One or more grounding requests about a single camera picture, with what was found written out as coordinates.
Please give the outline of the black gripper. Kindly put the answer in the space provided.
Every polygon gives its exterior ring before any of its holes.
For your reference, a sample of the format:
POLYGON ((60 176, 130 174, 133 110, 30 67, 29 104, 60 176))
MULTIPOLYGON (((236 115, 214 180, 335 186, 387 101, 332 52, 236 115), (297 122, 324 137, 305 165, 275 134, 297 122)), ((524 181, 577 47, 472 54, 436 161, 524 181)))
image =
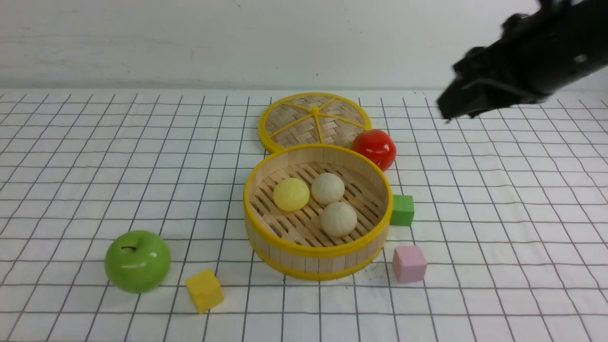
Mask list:
POLYGON ((497 41, 467 51, 437 99, 443 119, 536 103, 583 78, 585 56, 571 14, 569 9, 514 14, 497 41))

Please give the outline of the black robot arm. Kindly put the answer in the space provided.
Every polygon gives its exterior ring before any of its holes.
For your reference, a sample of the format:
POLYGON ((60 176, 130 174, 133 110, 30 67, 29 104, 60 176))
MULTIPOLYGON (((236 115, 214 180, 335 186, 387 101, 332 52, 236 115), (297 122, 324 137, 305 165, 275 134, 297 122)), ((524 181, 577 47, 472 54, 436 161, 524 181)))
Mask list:
POLYGON ((605 0, 539 4, 533 14, 511 15, 497 41, 471 48, 453 65, 455 78, 437 99, 443 119, 542 103, 606 67, 605 0))

